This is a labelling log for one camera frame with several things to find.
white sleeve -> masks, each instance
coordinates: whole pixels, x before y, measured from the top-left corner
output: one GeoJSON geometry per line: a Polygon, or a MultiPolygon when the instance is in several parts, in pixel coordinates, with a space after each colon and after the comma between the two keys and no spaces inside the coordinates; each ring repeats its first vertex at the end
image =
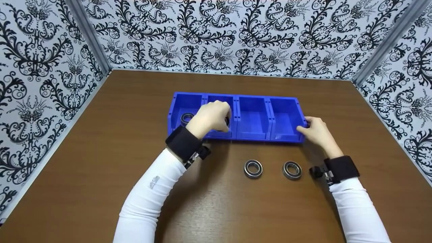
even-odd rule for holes
{"type": "Polygon", "coordinates": [[[183,164],[167,149],[133,187],[121,208],[114,243],[153,243],[165,199],[180,176],[183,164]]]}
{"type": "Polygon", "coordinates": [[[359,179],[330,186],[347,243],[390,243],[384,225],[359,179]]]}

black wrist strap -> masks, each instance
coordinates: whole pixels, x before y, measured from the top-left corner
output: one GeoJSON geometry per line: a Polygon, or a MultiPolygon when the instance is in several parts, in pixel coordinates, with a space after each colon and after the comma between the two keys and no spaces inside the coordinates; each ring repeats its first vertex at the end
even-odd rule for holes
{"type": "Polygon", "coordinates": [[[211,152],[203,142],[183,126],[177,127],[165,140],[166,146],[182,160],[187,168],[197,157],[205,159],[211,152]]]}
{"type": "Polygon", "coordinates": [[[356,165],[349,156],[327,159],[324,160],[324,163],[332,173],[333,183],[340,183],[342,180],[360,176],[356,165]]]}

velcro strap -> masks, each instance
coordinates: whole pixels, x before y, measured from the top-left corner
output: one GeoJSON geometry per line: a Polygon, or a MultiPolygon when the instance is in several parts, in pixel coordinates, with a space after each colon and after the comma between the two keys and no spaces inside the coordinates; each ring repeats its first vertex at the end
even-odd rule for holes
{"type": "Polygon", "coordinates": [[[327,169],[332,172],[334,183],[340,183],[342,180],[360,176],[356,165],[349,156],[345,155],[331,160],[324,160],[324,163],[327,169]]]}

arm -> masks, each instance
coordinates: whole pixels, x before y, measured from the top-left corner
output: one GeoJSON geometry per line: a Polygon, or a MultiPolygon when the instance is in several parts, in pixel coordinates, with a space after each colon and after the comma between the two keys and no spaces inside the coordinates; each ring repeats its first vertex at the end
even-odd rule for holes
{"type": "MultiPolygon", "coordinates": [[[[211,129],[228,131],[225,117],[231,118],[226,102],[203,105],[186,129],[202,139],[211,129]]],[[[165,199],[186,171],[177,155],[164,149],[132,188],[123,207],[114,235],[114,243],[153,243],[156,223],[165,199]]]]}
{"type": "MultiPolygon", "coordinates": [[[[343,156],[327,125],[315,117],[306,117],[310,128],[297,127],[317,144],[329,159],[343,156]]],[[[359,179],[350,178],[330,186],[347,243],[390,243],[384,225],[359,179]]]]}

black rubber seal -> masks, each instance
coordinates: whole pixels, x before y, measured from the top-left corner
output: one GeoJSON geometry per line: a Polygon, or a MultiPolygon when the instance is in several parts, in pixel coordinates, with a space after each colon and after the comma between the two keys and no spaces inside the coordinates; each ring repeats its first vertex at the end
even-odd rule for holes
{"type": "Polygon", "coordinates": [[[184,113],[180,117],[181,125],[185,127],[193,117],[194,117],[194,114],[192,114],[192,113],[189,113],[189,112],[184,113]]]}

